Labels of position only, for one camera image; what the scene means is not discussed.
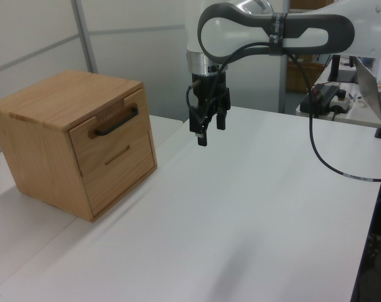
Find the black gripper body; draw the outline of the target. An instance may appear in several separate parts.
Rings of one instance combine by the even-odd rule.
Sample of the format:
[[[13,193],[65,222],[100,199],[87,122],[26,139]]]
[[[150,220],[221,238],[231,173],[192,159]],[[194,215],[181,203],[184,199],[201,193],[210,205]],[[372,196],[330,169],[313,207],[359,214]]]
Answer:
[[[197,105],[192,110],[230,110],[230,92],[226,84],[225,72],[213,75],[191,75],[190,90],[197,98]]]

